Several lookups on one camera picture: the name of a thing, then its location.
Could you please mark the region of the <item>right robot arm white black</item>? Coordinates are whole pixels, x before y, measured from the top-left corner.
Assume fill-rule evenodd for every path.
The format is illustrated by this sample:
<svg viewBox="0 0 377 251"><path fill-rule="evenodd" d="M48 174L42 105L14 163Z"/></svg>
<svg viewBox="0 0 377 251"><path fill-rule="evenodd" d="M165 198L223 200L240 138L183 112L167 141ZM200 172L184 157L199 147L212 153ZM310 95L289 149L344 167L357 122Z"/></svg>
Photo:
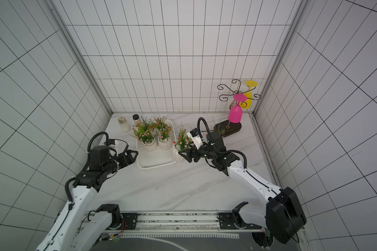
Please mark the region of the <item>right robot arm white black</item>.
<svg viewBox="0 0 377 251"><path fill-rule="evenodd" d="M221 135L210 132L203 140L198 129L181 136L179 155L189 163L204 158L206 163L246 186L262 203L253 206L243 201L231 213L220 213L221 229L264 230L253 233L253 239L262 247L274 240L286 244L293 239L299 242L298 231L307 223L296 192L280 188L259 176L247 166L247 158L241 151L227 150Z"/></svg>

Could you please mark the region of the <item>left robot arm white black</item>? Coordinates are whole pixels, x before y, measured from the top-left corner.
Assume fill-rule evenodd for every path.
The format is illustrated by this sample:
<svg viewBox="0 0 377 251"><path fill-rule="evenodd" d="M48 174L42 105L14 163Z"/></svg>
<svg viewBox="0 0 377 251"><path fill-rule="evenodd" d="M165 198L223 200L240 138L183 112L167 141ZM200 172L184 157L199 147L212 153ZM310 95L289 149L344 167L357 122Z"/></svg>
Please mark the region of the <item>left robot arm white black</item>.
<svg viewBox="0 0 377 251"><path fill-rule="evenodd" d="M98 195L103 184L117 172L136 162L138 151L126 144L119 149L119 139L111 139L102 131L95 134L87 146L87 161L83 169L65 182L67 203L51 230L37 246L38 251L88 251L101 240L105 230L123 234L128 222L118 204L102 204L92 210L93 219L84 227L90 216L88 207Z"/></svg>

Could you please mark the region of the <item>potted gypsophila red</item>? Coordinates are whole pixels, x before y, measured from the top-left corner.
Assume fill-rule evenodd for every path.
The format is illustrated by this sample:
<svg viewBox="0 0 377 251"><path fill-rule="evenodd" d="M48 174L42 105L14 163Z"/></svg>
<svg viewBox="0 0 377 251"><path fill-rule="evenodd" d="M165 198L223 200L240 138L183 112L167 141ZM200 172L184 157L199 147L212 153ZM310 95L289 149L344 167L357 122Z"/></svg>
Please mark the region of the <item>potted gypsophila red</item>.
<svg viewBox="0 0 377 251"><path fill-rule="evenodd" d="M156 128L156 123L153 122L152 119L148 119L148 118L144 118L144 117L141 117L142 119L142 123L141 123L141 126L143 127L143 129L145 131L149 130L149 131L154 131L155 128Z"/></svg>

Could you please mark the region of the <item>potted gypsophila small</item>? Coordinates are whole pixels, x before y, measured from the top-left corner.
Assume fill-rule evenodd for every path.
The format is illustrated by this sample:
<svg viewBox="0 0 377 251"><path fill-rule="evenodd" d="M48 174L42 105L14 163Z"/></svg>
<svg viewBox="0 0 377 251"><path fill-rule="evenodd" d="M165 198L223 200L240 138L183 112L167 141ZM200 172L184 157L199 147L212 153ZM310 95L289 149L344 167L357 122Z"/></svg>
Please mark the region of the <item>potted gypsophila small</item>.
<svg viewBox="0 0 377 251"><path fill-rule="evenodd" d="M158 129L158 145L163 151L167 151L172 148L173 141L171 140L171 127L166 125Z"/></svg>

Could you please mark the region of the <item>potted gypsophila pink centre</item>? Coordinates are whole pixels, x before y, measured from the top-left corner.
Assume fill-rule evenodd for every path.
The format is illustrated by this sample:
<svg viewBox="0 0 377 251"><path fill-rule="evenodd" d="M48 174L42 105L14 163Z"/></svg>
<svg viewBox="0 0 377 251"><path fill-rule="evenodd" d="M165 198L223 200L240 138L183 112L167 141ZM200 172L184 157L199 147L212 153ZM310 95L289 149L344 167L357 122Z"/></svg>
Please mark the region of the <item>potted gypsophila pink centre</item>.
<svg viewBox="0 0 377 251"><path fill-rule="evenodd" d="M141 143L144 150L154 152L157 149L157 140L154 131L145 131L141 125L133 126L135 138Z"/></svg>

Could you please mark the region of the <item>potted gypsophila red-orange front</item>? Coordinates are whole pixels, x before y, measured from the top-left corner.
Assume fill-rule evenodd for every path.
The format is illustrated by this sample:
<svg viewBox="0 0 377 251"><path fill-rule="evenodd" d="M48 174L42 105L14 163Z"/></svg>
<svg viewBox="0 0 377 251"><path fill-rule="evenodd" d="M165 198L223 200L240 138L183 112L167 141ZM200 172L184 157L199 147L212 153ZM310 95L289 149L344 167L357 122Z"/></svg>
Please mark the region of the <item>potted gypsophila red-orange front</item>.
<svg viewBox="0 0 377 251"><path fill-rule="evenodd" d="M154 127L159 131L170 131L172 128L172 123L167 122L167 118L165 116L155 116L153 121Z"/></svg>

